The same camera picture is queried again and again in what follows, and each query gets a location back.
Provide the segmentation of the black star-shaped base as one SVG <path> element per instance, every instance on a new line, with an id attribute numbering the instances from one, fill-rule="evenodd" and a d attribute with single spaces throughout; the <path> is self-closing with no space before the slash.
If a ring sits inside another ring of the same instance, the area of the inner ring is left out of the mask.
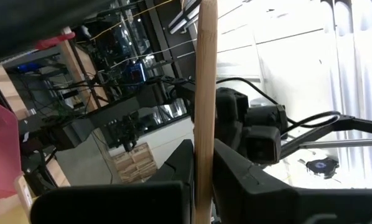
<path id="1" fill-rule="evenodd" d="M 329 157 L 308 161 L 306 163 L 308 173 L 321 177 L 322 179 L 331 179 L 339 168 L 339 163 Z"/>

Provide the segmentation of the pink plastic tray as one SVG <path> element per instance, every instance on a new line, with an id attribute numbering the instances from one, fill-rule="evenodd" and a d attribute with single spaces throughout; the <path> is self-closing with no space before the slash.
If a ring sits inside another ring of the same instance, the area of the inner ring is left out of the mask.
<path id="1" fill-rule="evenodd" d="M 16 193 L 14 181 L 21 173 L 18 120 L 0 105 L 0 199 Z"/>

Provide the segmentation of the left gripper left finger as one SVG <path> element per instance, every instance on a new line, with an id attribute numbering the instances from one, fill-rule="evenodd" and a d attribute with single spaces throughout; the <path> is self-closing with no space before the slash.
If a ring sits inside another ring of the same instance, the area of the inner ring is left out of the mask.
<path id="1" fill-rule="evenodd" d="M 139 184 L 63 187 L 41 195 L 31 224 L 192 224 L 193 143 L 182 141 Z"/>

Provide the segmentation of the wooden crate stack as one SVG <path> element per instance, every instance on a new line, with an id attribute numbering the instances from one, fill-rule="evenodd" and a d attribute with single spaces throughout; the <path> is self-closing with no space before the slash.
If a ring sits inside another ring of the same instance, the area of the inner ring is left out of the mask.
<path id="1" fill-rule="evenodd" d="M 119 178 L 124 184 L 145 182 L 158 168 L 147 143 L 135 147 L 131 152 L 123 152 L 112 157 Z"/>

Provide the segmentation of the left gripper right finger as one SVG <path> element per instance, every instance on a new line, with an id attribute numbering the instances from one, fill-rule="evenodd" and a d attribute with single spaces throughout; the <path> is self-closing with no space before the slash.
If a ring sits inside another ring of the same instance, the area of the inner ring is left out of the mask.
<path id="1" fill-rule="evenodd" d="M 372 224 L 372 189 L 304 189 L 215 140 L 213 192 L 222 224 Z"/>

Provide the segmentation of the slotted light wooden spatula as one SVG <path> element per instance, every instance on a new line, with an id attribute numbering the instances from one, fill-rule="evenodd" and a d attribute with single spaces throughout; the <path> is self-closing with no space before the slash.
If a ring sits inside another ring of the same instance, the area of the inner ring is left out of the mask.
<path id="1" fill-rule="evenodd" d="M 192 224 L 210 224 L 211 219 L 217 36 L 217 0 L 202 0 L 196 50 L 195 209 Z"/>

